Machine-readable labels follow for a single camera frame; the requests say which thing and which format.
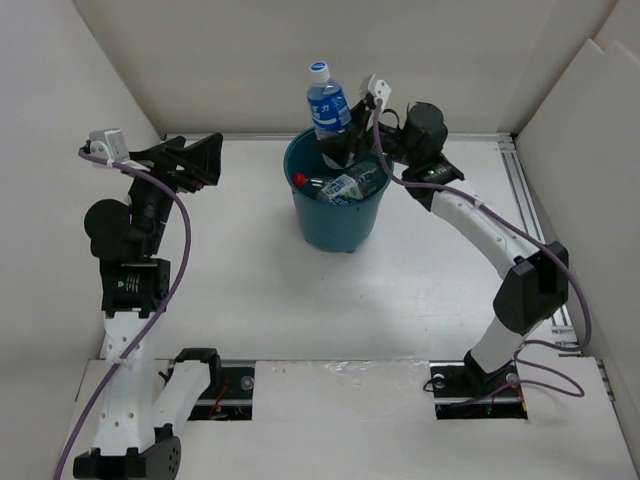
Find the blue label water bottle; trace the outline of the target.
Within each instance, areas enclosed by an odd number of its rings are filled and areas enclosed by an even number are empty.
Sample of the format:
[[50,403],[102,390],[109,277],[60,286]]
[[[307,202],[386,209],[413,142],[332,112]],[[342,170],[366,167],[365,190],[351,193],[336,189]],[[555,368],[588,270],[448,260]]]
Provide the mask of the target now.
[[311,86],[306,98],[318,140],[344,132],[351,122],[351,111],[344,90],[324,61],[309,68]]

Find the clear white cap bottle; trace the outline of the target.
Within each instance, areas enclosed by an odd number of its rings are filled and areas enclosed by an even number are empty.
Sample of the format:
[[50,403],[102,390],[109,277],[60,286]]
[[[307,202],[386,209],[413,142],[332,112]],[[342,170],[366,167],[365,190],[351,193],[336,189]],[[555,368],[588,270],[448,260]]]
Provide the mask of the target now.
[[358,203],[376,194],[387,180],[387,174],[377,162],[364,160],[330,181],[317,193],[316,199],[333,205]]

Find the red label water bottle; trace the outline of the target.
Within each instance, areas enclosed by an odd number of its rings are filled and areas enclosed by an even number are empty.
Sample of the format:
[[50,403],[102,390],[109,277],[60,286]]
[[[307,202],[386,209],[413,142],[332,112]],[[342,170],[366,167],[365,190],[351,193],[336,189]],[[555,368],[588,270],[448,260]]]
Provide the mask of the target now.
[[333,178],[327,175],[307,176],[303,173],[295,173],[292,177],[293,185],[304,195],[316,200],[320,199],[320,192],[329,185]]

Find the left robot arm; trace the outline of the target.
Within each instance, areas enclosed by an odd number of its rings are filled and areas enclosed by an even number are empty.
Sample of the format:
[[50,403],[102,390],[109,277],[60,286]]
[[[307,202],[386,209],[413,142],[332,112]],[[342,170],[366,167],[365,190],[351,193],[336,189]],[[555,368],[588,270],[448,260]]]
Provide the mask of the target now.
[[108,370],[91,395],[88,411],[99,420],[87,451],[64,451],[77,479],[173,479],[178,475],[181,431],[201,396],[222,387],[213,348],[180,352],[162,376],[155,355],[161,319],[185,273],[158,255],[170,213],[183,210],[181,195],[218,183],[223,137],[195,143],[178,136],[141,151],[121,130],[94,131],[79,156],[119,171],[132,183],[124,200],[103,199],[84,218],[90,251],[99,262]]

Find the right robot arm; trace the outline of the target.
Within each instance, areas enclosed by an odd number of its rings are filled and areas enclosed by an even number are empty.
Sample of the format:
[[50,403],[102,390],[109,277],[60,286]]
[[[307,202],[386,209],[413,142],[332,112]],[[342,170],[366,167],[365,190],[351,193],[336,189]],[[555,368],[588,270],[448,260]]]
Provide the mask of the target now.
[[543,244],[489,209],[463,172],[443,152],[448,137],[442,111],[417,102],[404,124],[380,123],[379,100],[356,104],[352,122],[336,135],[316,141],[316,149],[338,165],[356,166],[368,154],[405,165],[398,183],[423,208],[455,228],[491,263],[501,279],[493,299],[494,318],[464,357],[462,381],[468,396],[481,397],[494,386],[508,386],[508,367],[528,336],[568,300],[569,255],[559,242]]

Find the teal plastic bin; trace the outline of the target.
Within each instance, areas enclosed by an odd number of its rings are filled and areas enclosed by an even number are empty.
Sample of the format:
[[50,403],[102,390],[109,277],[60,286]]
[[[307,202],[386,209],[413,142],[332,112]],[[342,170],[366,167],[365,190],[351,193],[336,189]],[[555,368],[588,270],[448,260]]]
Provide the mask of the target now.
[[350,205],[333,205],[309,198],[292,183],[295,173],[327,175],[333,180],[345,169],[329,168],[314,148],[316,133],[309,128],[298,134],[286,148],[283,169],[293,195],[294,208],[302,235],[312,246],[326,252],[353,253],[371,233],[386,184],[370,198]]

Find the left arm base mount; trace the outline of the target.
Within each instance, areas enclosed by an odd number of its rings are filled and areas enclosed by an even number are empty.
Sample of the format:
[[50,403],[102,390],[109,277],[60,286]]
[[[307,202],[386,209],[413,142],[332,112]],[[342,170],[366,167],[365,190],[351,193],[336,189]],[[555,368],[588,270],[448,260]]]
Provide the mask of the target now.
[[253,414],[255,363],[222,363],[218,387],[205,391],[193,407],[190,421],[250,421]]

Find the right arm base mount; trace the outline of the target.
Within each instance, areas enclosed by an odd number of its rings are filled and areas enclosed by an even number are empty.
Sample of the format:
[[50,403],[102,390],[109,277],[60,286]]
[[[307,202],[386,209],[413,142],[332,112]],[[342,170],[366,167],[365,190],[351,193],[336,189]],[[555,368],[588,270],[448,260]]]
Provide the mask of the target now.
[[462,361],[432,362],[429,369],[423,390],[433,397],[437,420],[528,419],[513,363],[484,384],[471,380]]

